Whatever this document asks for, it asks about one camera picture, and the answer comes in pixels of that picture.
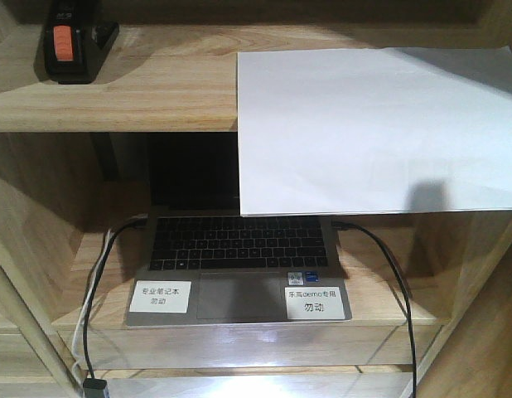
sticker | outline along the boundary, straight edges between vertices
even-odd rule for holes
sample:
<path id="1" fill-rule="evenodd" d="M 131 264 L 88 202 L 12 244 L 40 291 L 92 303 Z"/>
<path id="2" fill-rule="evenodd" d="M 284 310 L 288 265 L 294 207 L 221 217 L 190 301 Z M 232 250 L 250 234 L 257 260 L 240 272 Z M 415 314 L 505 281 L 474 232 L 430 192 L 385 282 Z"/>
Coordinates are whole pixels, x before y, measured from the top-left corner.
<path id="1" fill-rule="evenodd" d="M 285 288 L 287 319 L 344 319 L 341 292 L 332 288 Z"/>
<path id="2" fill-rule="evenodd" d="M 287 281 L 289 286 L 303 286 L 304 278 L 302 277 L 302 272 L 288 272 Z"/>
<path id="3" fill-rule="evenodd" d="M 191 282 L 139 280 L 134 288 L 131 313 L 185 313 Z"/>
<path id="4" fill-rule="evenodd" d="M 306 282 L 318 282 L 319 275 L 315 271 L 306 271 Z"/>

laptop screen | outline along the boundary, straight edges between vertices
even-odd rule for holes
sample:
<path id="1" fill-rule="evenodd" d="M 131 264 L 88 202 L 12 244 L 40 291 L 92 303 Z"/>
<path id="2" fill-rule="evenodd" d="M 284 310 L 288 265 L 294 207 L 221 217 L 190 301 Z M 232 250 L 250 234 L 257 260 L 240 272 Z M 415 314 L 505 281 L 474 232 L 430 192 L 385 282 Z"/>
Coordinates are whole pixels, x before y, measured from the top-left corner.
<path id="1" fill-rule="evenodd" d="M 239 209 L 237 133 L 149 133 L 152 204 Z"/>

white cable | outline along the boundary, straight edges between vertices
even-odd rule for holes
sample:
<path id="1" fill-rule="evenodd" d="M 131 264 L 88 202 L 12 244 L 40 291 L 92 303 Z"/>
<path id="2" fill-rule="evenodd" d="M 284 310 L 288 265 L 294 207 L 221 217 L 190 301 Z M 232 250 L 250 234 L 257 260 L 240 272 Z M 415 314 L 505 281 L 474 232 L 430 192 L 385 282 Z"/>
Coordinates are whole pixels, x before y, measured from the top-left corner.
<path id="1" fill-rule="evenodd" d="M 121 225 L 127 224 L 128 222 L 135 221 L 135 220 L 143 220 L 147 218 L 147 214 L 138 214 L 136 216 L 129 217 L 127 220 L 125 220 Z M 113 231 L 116 231 L 117 228 L 109 228 L 105 234 L 104 234 L 104 245 L 101 250 L 101 253 L 99 254 L 98 259 L 96 260 L 96 263 L 92 267 L 90 271 L 90 286 L 89 290 L 87 291 L 87 294 L 85 295 L 85 300 L 83 302 L 83 305 L 81 306 L 80 315 L 77 320 L 77 324 L 75 325 L 74 335 L 72 336 L 72 346 L 71 346 L 71 353 L 72 356 L 75 359 L 74 364 L 71 367 L 72 376 L 75 378 L 77 383 L 81 386 L 83 384 L 83 381 L 81 380 L 81 370 L 80 370 L 80 361 L 83 358 L 83 355 L 77 351 L 78 346 L 78 337 L 80 335 L 80 330 L 83 327 L 83 322 L 85 318 L 85 312 L 87 309 L 88 302 L 90 300 L 90 296 L 92 295 L 92 290 L 94 288 L 94 281 L 96 274 L 98 273 L 98 268 L 101 265 L 102 259 L 105 257 L 107 250 L 109 249 L 109 241 L 113 237 Z"/>

laptop keyboard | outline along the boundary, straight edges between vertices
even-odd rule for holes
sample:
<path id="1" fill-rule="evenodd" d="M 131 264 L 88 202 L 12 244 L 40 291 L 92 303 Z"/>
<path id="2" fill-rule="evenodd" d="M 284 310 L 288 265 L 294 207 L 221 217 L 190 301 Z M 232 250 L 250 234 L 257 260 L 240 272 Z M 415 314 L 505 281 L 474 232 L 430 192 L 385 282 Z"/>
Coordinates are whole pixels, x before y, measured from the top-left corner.
<path id="1" fill-rule="evenodd" d="M 159 218 L 150 270 L 326 267 L 314 216 Z"/>

touchpad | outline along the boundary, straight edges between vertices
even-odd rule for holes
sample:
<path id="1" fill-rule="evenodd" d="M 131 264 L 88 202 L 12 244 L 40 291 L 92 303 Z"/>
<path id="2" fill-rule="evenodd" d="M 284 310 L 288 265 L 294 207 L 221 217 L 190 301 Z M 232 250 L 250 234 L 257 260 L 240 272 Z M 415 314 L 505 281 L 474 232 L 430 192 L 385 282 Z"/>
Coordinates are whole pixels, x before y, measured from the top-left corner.
<path id="1" fill-rule="evenodd" d="M 285 314 L 279 273 L 203 273 L 199 288 L 199 319 L 275 319 Z"/>

